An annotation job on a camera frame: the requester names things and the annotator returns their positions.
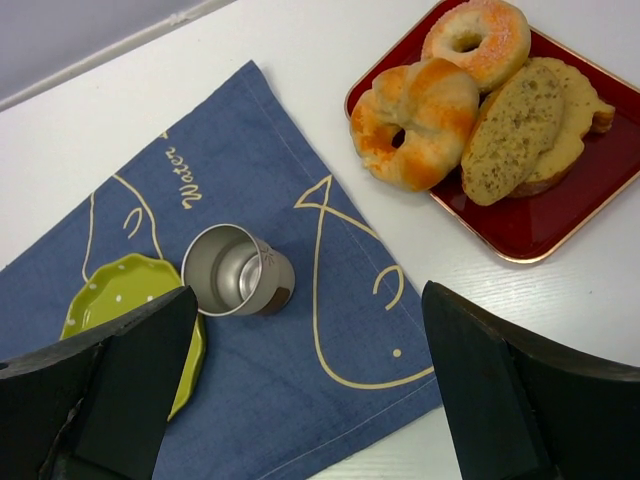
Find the donut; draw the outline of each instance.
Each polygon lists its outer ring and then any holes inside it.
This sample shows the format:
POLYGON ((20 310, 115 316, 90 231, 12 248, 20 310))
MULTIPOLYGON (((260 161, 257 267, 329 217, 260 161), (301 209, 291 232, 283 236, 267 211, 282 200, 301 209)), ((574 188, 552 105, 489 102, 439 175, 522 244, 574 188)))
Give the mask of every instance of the donut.
POLYGON ((478 102, 473 78, 448 60, 386 70, 351 114, 356 152, 378 180, 428 190, 459 165, 478 102))
POLYGON ((524 14, 502 0, 469 0, 446 12, 424 39, 422 59, 441 57, 468 72, 480 93, 515 74, 529 56, 524 14))

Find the metal cup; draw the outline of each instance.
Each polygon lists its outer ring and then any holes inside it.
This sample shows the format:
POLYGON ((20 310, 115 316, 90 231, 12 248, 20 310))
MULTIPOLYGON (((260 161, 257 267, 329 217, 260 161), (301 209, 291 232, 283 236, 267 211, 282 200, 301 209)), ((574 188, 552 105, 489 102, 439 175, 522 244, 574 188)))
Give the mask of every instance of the metal cup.
POLYGON ((184 256, 182 282, 191 286, 203 315, 270 315, 283 308, 295 285, 287 258, 237 225, 200 233, 184 256))

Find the polka dot plate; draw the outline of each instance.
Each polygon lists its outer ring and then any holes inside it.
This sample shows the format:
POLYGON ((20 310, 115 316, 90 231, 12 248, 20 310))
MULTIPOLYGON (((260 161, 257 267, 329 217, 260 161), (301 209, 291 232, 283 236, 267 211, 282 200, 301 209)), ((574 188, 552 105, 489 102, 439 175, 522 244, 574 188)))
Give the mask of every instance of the polka dot plate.
MULTIPOLYGON (((133 253, 100 267, 74 297, 60 339, 118 318, 182 285, 173 265, 133 253)), ((191 346, 168 420, 185 406, 195 388, 205 353, 205 328, 198 315, 191 346)))

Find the denim cloth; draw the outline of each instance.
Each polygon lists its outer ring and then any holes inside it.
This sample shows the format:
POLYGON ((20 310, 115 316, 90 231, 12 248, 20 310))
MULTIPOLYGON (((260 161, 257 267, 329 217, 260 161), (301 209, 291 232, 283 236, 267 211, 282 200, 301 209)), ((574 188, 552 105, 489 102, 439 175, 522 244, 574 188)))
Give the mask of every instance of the denim cloth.
POLYGON ((55 342, 101 265, 138 252, 179 270, 217 223, 282 252, 296 288, 274 316, 206 319, 154 479, 306 478, 440 405, 419 295, 253 62, 0 273, 0 358, 55 342))

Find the red square plate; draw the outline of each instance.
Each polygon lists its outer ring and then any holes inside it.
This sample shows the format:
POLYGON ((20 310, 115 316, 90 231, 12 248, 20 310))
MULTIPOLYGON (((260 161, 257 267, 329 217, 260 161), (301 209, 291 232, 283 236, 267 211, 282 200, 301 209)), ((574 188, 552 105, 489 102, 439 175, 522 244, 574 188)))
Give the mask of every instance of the red square plate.
MULTIPOLYGON (((420 59, 425 36, 446 11, 464 0, 437 4, 349 91, 351 115, 360 96, 384 70, 420 59)), ((532 28, 531 55, 555 57, 586 75, 603 100, 616 107, 612 129, 585 137, 585 150, 556 187, 524 199, 480 207, 462 191, 455 170, 431 196, 501 257, 533 263, 546 258, 640 175, 640 92, 532 28)))

